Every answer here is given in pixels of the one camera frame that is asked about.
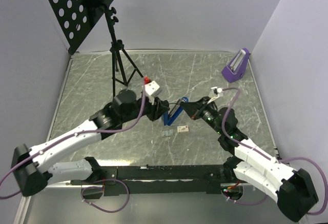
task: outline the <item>tripod leg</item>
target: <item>tripod leg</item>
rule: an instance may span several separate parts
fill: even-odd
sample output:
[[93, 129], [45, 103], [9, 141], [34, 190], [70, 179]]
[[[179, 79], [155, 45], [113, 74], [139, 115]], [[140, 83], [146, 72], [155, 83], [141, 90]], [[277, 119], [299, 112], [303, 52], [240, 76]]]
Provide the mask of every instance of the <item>tripod leg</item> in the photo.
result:
[[115, 56], [115, 52], [112, 52], [112, 74], [113, 74], [113, 98], [115, 97], [115, 63], [116, 63], [117, 59]]
[[126, 52], [126, 50], [125, 49], [122, 49], [122, 52], [128, 58], [128, 60], [130, 61], [130, 63], [134, 67], [134, 69], [138, 72], [138, 74], [140, 75], [140, 77], [143, 78], [144, 76], [142, 75], [142, 73], [140, 72], [140, 70], [138, 69], [138, 67], [135, 65], [135, 63], [132, 61], [131, 57], [128, 55], [128, 53]]
[[122, 74], [124, 85], [127, 87], [128, 82], [127, 82], [127, 78], [125, 76], [124, 67], [123, 67], [123, 63], [122, 63], [122, 58], [121, 58], [121, 55], [119, 54], [119, 51], [116, 51], [116, 57], [117, 57], [119, 69], [120, 69], [121, 74]]
[[115, 60], [115, 71], [118, 72], [118, 67], [117, 67], [117, 58]]

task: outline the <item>cable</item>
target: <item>cable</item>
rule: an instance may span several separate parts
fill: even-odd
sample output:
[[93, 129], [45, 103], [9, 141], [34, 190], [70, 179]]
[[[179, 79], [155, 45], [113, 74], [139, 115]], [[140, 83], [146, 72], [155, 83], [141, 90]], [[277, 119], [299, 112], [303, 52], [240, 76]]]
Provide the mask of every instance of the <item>cable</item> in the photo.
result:
[[103, 181], [103, 183], [102, 183], [102, 193], [104, 193], [105, 192], [105, 181]]
[[87, 188], [84, 188], [81, 191], [82, 202], [86, 202], [87, 204], [91, 205], [92, 207], [95, 207], [96, 209], [104, 211], [106, 213], [116, 213], [118, 211], [121, 211], [128, 204], [129, 199], [130, 199], [130, 192], [129, 192], [128, 186], [123, 181], [121, 181], [119, 179], [101, 179], [101, 180], [95, 181], [94, 183], [105, 182], [105, 181], [116, 181], [116, 182], [121, 183], [125, 187], [125, 190], [127, 192], [127, 198], [126, 198], [125, 202], [123, 203], [123, 205], [120, 208], [118, 208], [117, 210], [105, 210], [105, 209], [103, 209], [103, 208], [101, 208], [101, 207], [87, 201], [85, 198], [83, 198], [83, 193], [84, 193], [85, 190], [87, 190], [87, 189], [97, 189], [97, 190], [99, 190], [99, 189], [101, 189], [100, 187], [87, 187]]
[[212, 97], [212, 98], [207, 102], [207, 104], [210, 104], [211, 102], [217, 100], [218, 98], [219, 98], [219, 97]]
[[279, 160], [279, 162], [281, 163], [289, 163], [290, 161], [297, 161], [297, 160], [303, 160], [303, 161], [307, 161], [309, 163], [311, 163], [314, 167], [316, 167], [316, 169], [319, 171], [322, 180], [323, 180], [323, 185], [324, 185], [324, 199], [323, 199], [323, 204], [322, 207], [319, 211], [316, 212], [308, 212], [308, 215], [320, 215], [324, 212], [324, 210], [327, 208], [327, 203], [328, 203], [328, 183], [327, 183], [327, 179], [326, 176], [323, 172], [323, 170], [320, 168], [320, 166], [313, 160], [307, 158], [307, 157], [291, 157], [291, 158], [286, 158], [286, 159], [282, 159]]
[[240, 89], [237, 88], [237, 87], [228, 87], [228, 88], [223, 88], [223, 89], [222, 89], [222, 91], [227, 91], [227, 90], [237, 90], [237, 92], [236, 92], [235, 96], [233, 97], [233, 99], [231, 100], [231, 102], [229, 103], [228, 109], [227, 109], [227, 111], [225, 112], [225, 114], [224, 114], [224, 116], [223, 116], [222, 125], [221, 125], [221, 126], [222, 126], [222, 131], [223, 131], [223, 133], [225, 134], [226, 137], [228, 137], [228, 138], [229, 138], [230, 140], [232, 140], [233, 142], [235, 142], [235, 143], [237, 143], [237, 144], [239, 144], [239, 145], [245, 146], [246, 148], [249, 148], [249, 149], [251, 149], [251, 150], [254, 150], [254, 151], [256, 151], [257, 153], [259, 153], [261, 156], [263, 156], [264, 158], [266, 158], [267, 160], [271, 160], [271, 158], [270, 158], [269, 156], [265, 155], [263, 152], [259, 151], [257, 148], [253, 148], [253, 147], [251, 147], [251, 146], [249, 146], [249, 145], [246, 145], [246, 144], [244, 144], [244, 143], [242, 143], [242, 142], [240, 142], [240, 141], [238, 141], [238, 140], [236, 140], [236, 139], [234, 139], [234, 138], [231, 138], [231, 137], [229, 136], [229, 134], [227, 133], [226, 128], [224, 127], [225, 124], [226, 124], [227, 117], [228, 117], [229, 112], [230, 112], [230, 110], [232, 109], [233, 105], [234, 105], [235, 102], [237, 101], [237, 99], [238, 99], [238, 97], [239, 97], [239, 95], [240, 95], [240, 92], [241, 92]]
[[236, 188], [240, 183], [241, 183], [241, 180], [239, 179], [239, 180], [237, 181], [236, 185], [231, 186], [231, 187], [228, 187], [228, 189], [234, 189], [234, 188]]
[[[77, 133], [72, 133], [72, 134], [69, 134], [59, 140], [57, 140], [56, 142], [48, 145], [47, 147], [45, 147], [43, 150], [40, 150], [38, 152], [36, 152], [35, 154], [27, 157], [26, 159], [24, 159], [23, 161], [19, 162], [18, 164], [16, 164], [14, 167], [12, 167], [6, 174], [5, 176], [0, 180], [0, 187], [2, 185], [2, 183], [5, 181], [5, 179], [11, 174], [13, 173], [16, 169], [18, 169], [20, 166], [22, 166], [23, 164], [27, 163], [28, 161], [30, 160], [33, 160], [34, 158], [36, 158], [37, 156], [43, 154], [44, 152], [48, 151], [49, 149], [55, 147], [56, 145], [60, 144], [61, 142], [69, 139], [69, 138], [72, 138], [72, 137], [75, 137], [75, 136], [78, 136], [80, 134], [85, 134], [85, 133], [109, 133], [109, 134], [112, 134], [112, 133], [119, 133], [119, 132], [124, 132], [124, 131], [127, 131], [131, 128], [133, 128], [140, 120], [140, 118], [142, 117], [142, 114], [144, 112], [144, 108], [145, 108], [145, 103], [146, 103], [146, 91], [145, 91], [145, 83], [143, 82], [143, 92], [142, 92], [142, 98], [141, 98], [141, 107], [140, 107], [140, 111], [139, 111], [139, 114], [135, 120], [135, 122], [133, 124], [131, 124], [129, 127], [126, 127], [126, 128], [123, 128], [123, 129], [117, 129], [117, 130], [101, 130], [101, 129], [97, 129], [97, 130], [85, 130], [85, 131], [80, 131], [80, 132], [77, 132]], [[13, 194], [10, 194], [8, 196], [0, 196], [0, 199], [8, 199], [8, 198], [11, 198], [13, 196], [16, 196], [17, 194], [19, 194], [20, 191], [18, 192], [15, 192]]]

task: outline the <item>blue object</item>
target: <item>blue object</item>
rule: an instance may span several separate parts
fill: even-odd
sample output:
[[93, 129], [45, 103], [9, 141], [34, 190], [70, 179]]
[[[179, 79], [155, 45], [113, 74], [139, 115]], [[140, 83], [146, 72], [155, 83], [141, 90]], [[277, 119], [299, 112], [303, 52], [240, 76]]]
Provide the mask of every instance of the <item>blue object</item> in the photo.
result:
[[[182, 100], [178, 101], [178, 103], [176, 104], [176, 106], [180, 106], [180, 103], [181, 102], [188, 102], [188, 98], [187, 97], [183, 97]], [[169, 114], [169, 112], [165, 112], [164, 115], [162, 115], [162, 121], [163, 121], [163, 124], [164, 126], [170, 126], [174, 121], [175, 119], [179, 116], [179, 114], [183, 111], [183, 108], [182, 107], [179, 107], [175, 112], [174, 114]]]

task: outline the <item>perforated metal panel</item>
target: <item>perforated metal panel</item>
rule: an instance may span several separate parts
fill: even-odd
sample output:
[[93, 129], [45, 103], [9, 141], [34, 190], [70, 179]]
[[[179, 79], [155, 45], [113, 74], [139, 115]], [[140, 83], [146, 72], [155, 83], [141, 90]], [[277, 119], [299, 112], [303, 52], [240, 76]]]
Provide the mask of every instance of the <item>perforated metal panel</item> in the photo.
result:
[[74, 54], [114, 0], [49, 0]]

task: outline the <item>red cap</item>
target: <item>red cap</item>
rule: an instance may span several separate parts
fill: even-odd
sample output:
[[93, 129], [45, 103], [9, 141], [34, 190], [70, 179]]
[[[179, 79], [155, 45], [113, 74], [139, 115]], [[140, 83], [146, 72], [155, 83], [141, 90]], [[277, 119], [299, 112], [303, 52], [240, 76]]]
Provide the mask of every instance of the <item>red cap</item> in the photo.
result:
[[145, 80], [145, 84], [152, 82], [147, 76], [145, 76], [143, 79]]

